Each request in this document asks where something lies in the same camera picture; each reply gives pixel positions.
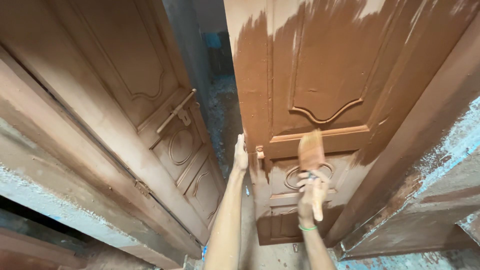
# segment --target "door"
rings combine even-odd
[[[224,0],[261,245],[301,240],[300,138],[323,130],[325,235],[478,0]]]
[[[2,1],[0,41],[206,244],[226,185],[161,0]]]

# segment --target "brush handle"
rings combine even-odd
[[[309,182],[313,184],[313,218],[315,218],[317,221],[322,221],[324,219],[322,204],[325,201],[328,192],[329,178],[326,177],[322,172],[316,172],[316,174],[319,174],[319,176],[313,174],[311,171],[308,171],[308,173]]]

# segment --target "forearm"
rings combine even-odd
[[[233,168],[212,228],[205,270],[238,268],[241,243],[241,191],[245,170]]]
[[[300,225],[303,228],[313,228],[315,226],[313,220],[304,221],[302,219],[300,219]],[[302,234],[311,269],[336,270],[318,230],[302,231]]]

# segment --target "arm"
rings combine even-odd
[[[227,189],[210,234],[205,255],[205,270],[238,268],[241,243],[241,191],[243,177],[248,167],[248,155],[244,145],[244,137],[241,134],[235,145],[235,158]]]
[[[313,172],[317,176],[315,180],[305,179],[298,183],[298,185],[305,185],[300,191],[304,191],[304,195],[299,202],[299,222],[300,226],[304,229],[310,229],[315,227],[313,222],[313,210],[312,199],[313,193],[321,192],[321,202],[326,198],[328,191],[328,178],[318,172]],[[302,173],[300,178],[307,178],[308,173]],[[308,259],[310,261],[310,267],[312,270],[336,270],[332,259],[328,255],[325,244],[320,237],[317,229],[311,231],[302,230],[303,239],[305,241],[305,247],[307,249]]]

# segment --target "green bracelet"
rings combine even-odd
[[[315,225],[313,228],[305,229],[305,228],[303,228],[303,227],[299,224],[299,228],[300,228],[300,230],[302,230],[302,231],[308,232],[308,231],[316,230],[316,229],[317,229],[317,226]]]

